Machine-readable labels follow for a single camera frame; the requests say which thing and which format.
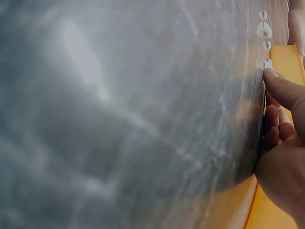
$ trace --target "white shell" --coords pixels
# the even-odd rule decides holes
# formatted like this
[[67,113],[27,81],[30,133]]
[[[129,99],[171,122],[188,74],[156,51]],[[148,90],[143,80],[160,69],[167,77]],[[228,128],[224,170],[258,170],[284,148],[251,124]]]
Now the white shell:
[[263,21],[257,27],[257,34],[261,38],[272,38],[272,29],[270,25]]
[[259,16],[261,17],[261,19],[262,19],[263,21],[266,21],[266,20],[267,20],[267,17],[268,17],[267,12],[264,11],[264,10],[261,10],[261,11],[259,12]]
[[264,46],[264,48],[267,52],[270,52],[270,50],[271,50],[271,42],[270,41],[264,41],[263,46]]

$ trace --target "gray marble surface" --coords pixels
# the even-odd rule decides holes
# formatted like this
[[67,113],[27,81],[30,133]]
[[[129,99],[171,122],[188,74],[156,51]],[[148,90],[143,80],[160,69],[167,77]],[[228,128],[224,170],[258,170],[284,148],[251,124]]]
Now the gray marble surface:
[[196,228],[256,163],[259,7],[2,0],[0,228]]

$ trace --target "wooden surface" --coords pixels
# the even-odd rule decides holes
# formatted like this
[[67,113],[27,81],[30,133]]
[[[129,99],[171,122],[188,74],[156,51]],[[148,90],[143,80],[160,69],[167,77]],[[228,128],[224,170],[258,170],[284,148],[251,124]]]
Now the wooden surface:
[[273,30],[270,39],[272,45],[287,44],[289,29],[287,23],[288,4],[287,0],[262,0],[263,9],[267,12],[267,23]]

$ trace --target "skin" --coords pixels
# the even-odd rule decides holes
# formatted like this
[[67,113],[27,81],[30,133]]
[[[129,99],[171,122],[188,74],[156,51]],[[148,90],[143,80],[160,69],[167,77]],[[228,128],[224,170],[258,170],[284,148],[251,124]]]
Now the skin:
[[264,82],[264,136],[255,174],[266,195],[305,229],[305,86],[271,69],[264,71]]
[[296,44],[299,53],[304,57],[305,45],[305,0],[290,0],[288,13],[288,44]]

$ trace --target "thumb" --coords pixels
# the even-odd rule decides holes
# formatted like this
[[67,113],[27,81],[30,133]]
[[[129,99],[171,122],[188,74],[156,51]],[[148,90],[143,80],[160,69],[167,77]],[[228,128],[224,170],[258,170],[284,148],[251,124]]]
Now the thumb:
[[292,110],[294,104],[305,96],[305,87],[293,83],[270,68],[264,70],[264,82],[268,93],[283,107]]
[[295,129],[305,142],[305,86],[293,83],[271,69],[264,71],[268,93],[283,107],[292,112]]
[[300,55],[302,57],[305,56],[305,50],[304,50],[304,40],[303,40],[303,37],[302,35],[298,35],[296,38],[295,38],[295,44],[296,44],[296,47],[300,53]]

